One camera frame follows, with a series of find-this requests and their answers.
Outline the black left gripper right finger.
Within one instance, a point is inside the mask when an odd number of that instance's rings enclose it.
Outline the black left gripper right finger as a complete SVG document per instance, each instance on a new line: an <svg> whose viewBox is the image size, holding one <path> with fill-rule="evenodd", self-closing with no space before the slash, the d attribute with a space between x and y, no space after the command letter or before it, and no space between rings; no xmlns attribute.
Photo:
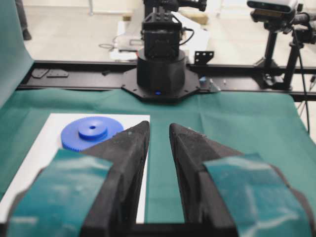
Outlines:
<svg viewBox="0 0 316 237"><path fill-rule="evenodd" d="M185 221L203 235L315 236L307 198L276 166L176 123L169 138Z"/></svg>

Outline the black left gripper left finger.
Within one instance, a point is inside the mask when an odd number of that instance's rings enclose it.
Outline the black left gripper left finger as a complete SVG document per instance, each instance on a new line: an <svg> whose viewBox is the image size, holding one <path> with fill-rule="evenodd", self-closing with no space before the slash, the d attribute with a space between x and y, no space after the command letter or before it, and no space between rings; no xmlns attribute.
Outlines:
<svg viewBox="0 0 316 237"><path fill-rule="evenodd" d="M143 121L80 153L59 150L14 198L6 237L114 237L136 221L150 124Z"/></svg>

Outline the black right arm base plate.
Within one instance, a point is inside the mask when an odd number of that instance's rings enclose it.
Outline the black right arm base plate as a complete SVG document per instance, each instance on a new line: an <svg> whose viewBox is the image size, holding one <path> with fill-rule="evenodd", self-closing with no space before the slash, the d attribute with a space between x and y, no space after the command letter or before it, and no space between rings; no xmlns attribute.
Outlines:
<svg viewBox="0 0 316 237"><path fill-rule="evenodd" d="M131 93L141 101L157 103L177 103L193 94L200 89L198 75L190 70L185 70L184 84L175 92L166 92L165 89L146 89L137 84L137 69L129 70L123 73L122 89Z"/></svg>

